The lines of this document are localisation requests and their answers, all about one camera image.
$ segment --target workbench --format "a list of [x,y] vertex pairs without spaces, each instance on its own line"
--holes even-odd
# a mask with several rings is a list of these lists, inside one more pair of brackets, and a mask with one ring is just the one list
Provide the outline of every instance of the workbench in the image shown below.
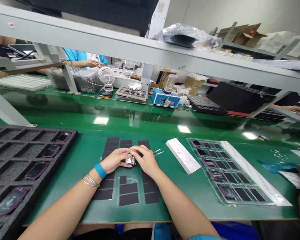
[[[58,91],[41,90],[37,93],[0,89],[25,118],[39,127],[77,129],[79,136],[42,193],[25,224],[30,224],[47,207],[70,189],[83,174],[100,161],[107,137],[148,140],[152,150],[162,148],[164,153],[156,160],[167,176],[214,221],[296,219],[298,218],[298,190],[281,175],[273,175],[257,160],[276,162],[271,150],[284,153],[289,162],[300,163],[300,157],[290,149],[300,148],[300,125],[271,123],[257,119],[218,116],[184,109],[128,103],[111,99],[96,99]],[[270,142],[248,139],[245,133],[265,135]],[[202,170],[187,175],[170,152],[165,142],[177,137],[192,153],[187,137],[229,141],[287,200],[293,207],[277,206],[224,206],[222,205]],[[120,168],[118,173],[130,169]],[[141,175],[135,169],[135,178]],[[115,191],[118,185],[115,179]],[[139,204],[119,207],[116,201],[92,201],[82,223],[167,222],[168,210],[160,202],[144,204],[138,183]]]

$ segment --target hand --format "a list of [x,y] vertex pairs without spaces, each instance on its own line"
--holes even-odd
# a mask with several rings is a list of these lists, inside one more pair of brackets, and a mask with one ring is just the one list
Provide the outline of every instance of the hand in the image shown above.
[[282,106],[281,108],[288,110],[288,111],[292,111],[293,110],[293,106]]
[[[135,151],[131,152],[131,155],[135,157],[135,159],[140,164],[142,170],[148,174],[151,178],[155,176],[160,170],[156,159],[151,150],[149,150],[146,146],[133,146],[130,149],[134,149]],[[143,157],[141,157],[136,151],[141,152]]]
[[122,161],[131,157],[130,154],[126,154],[128,151],[128,148],[118,148],[110,153],[110,155],[100,163],[107,174],[112,173],[119,166],[128,168],[132,167],[132,165],[127,165],[125,161]]
[[85,66],[91,67],[91,68],[94,68],[94,67],[102,68],[104,66],[104,64],[101,62],[98,62],[96,60],[88,59],[85,61]]

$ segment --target silver bracelet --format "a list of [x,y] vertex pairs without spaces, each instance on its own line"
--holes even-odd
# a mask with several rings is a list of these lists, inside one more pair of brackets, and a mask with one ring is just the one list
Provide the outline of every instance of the silver bracelet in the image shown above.
[[86,175],[84,175],[84,176],[82,177],[82,180],[84,180],[84,178],[86,178],[89,182],[91,182],[91,183],[93,184],[94,187],[99,187],[99,186],[100,186],[100,184],[96,183],[90,176],[87,177]]
[[83,181],[85,184],[88,184],[88,185],[90,185],[90,186],[92,186],[92,187],[97,187],[96,185],[92,185],[92,184],[90,184],[90,183],[87,183],[83,178],[82,178],[82,181]]

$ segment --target white desk fan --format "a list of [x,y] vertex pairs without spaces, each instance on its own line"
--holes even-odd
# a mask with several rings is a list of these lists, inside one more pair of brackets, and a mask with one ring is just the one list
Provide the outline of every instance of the white desk fan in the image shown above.
[[104,89],[106,92],[112,92],[113,87],[112,84],[114,82],[114,73],[109,67],[102,67],[98,71],[98,78],[100,81],[104,84],[103,88],[100,90],[100,92]]

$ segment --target blue wristband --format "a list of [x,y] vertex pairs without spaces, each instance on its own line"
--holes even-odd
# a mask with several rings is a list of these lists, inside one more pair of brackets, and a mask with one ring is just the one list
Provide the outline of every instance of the blue wristband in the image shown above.
[[99,174],[99,176],[101,177],[101,179],[104,179],[106,177],[107,173],[103,169],[103,167],[101,166],[100,163],[98,163],[97,165],[95,165],[94,168],[96,169],[96,171]]

